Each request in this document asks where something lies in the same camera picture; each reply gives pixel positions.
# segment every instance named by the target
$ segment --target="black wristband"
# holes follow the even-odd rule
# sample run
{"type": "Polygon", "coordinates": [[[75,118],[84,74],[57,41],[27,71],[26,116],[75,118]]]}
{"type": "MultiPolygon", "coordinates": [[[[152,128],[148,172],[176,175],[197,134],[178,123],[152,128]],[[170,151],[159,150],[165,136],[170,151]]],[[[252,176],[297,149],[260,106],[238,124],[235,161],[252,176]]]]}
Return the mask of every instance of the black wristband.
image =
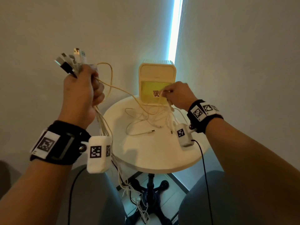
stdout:
{"type": "Polygon", "coordinates": [[[187,117],[189,118],[192,127],[197,129],[196,132],[205,134],[206,127],[212,119],[214,118],[223,119],[223,117],[219,114],[219,110],[215,106],[209,104],[205,106],[209,106],[208,107],[209,111],[213,111],[213,114],[208,113],[201,105],[201,103],[204,102],[205,101],[203,100],[197,100],[193,102],[193,104],[190,106],[187,112],[187,117]],[[191,110],[194,110],[195,106],[197,106],[197,109],[199,110],[192,112],[191,110]]]}
{"type": "Polygon", "coordinates": [[[91,137],[89,133],[76,125],[72,125],[63,121],[55,121],[48,129],[44,132],[42,137],[39,139],[35,148],[42,149],[43,151],[49,150],[48,148],[43,149],[41,146],[46,145],[44,135],[46,132],[52,132],[60,137],[55,142],[53,148],[50,149],[46,158],[40,158],[36,155],[31,155],[30,161],[34,159],[40,159],[49,163],[60,164],[60,165],[72,165],[81,155],[79,147],[82,146],[81,142],[88,142],[91,137]]]}

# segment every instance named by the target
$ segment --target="table leg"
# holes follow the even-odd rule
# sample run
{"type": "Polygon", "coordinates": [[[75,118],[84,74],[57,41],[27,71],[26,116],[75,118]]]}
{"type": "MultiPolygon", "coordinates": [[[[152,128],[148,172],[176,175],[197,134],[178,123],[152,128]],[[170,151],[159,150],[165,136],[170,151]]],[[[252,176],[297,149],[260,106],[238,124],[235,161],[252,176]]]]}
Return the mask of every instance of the table leg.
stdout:
{"type": "MultiPolygon", "coordinates": [[[[147,209],[149,215],[152,213],[156,214],[162,225],[172,225],[171,220],[165,217],[160,208],[160,194],[169,188],[169,183],[167,180],[163,180],[159,187],[154,188],[153,179],[154,174],[148,174],[147,188],[140,186],[139,181],[136,179],[131,182],[131,186],[135,190],[142,193],[140,206],[143,211],[147,209]]],[[[125,225],[136,224],[140,217],[140,212],[136,211],[133,215],[128,217],[128,219],[125,221],[125,225]]]]}

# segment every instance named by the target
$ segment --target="thigh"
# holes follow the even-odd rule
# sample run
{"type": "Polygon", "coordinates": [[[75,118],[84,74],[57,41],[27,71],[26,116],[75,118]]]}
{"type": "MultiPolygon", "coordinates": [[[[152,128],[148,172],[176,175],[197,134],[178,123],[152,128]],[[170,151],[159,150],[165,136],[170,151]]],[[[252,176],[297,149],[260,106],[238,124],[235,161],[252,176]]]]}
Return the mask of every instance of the thigh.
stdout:
{"type": "MultiPolygon", "coordinates": [[[[222,171],[207,173],[214,224],[264,224],[259,214],[222,171]]],[[[205,176],[183,199],[179,224],[211,224],[205,176]]]]}
{"type": "MultiPolygon", "coordinates": [[[[67,224],[71,185],[84,166],[72,170],[59,212],[57,225],[67,224]]],[[[89,174],[84,170],[75,183],[72,196],[70,224],[123,225],[125,211],[116,188],[105,173],[89,174]]]]}

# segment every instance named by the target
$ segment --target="yellow translucent panel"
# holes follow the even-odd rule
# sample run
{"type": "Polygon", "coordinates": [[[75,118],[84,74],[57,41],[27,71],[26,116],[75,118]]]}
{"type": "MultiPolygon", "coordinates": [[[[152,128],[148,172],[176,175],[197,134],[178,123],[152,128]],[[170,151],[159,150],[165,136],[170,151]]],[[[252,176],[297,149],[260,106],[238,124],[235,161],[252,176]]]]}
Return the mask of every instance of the yellow translucent panel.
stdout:
{"type": "Polygon", "coordinates": [[[169,85],[169,82],[152,82],[152,81],[141,81],[141,95],[140,98],[144,103],[156,103],[167,104],[166,98],[159,100],[158,92],[165,86],[169,85]]]}

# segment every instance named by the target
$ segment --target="beige wall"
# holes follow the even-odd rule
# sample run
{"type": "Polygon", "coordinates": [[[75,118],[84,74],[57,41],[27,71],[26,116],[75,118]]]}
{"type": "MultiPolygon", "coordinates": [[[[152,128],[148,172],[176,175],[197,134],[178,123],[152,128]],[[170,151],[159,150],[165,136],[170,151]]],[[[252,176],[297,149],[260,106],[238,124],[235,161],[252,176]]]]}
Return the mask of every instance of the beige wall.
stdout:
{"type": "MultiPolygon", "coordinates": [[[[54,62],[60,53],[80,47],[91,63],[109,62],[113,84],[137,94],[142,60],[168,55],[172,10],[173,0],[1,0],[0,160],[24,172],[30,148],[57,118],[66,76],[54,62]]],[[[109,68],[99,70],[109,82],[109,68]]],[[[101,111],[125,97],[113,90],[101,111]]]]}
{"type": "Polygon", "coordinates": [[[184,0],[175,60],[177,80],[297,169],[299,9],[300,0],[184,0]]]}

